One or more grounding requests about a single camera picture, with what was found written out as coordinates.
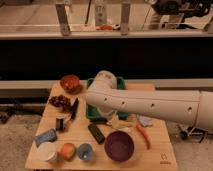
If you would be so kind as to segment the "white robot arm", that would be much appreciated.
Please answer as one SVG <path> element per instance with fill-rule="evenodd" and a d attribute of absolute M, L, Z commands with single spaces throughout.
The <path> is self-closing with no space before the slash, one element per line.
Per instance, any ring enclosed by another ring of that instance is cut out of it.
<path fill-rule="evenodd" d="M 213 132 L 213 92 L 119 90 L 115 75 L 102 70 L 87 88 L 86 102 L 105 118 L 120 111 Z"/>

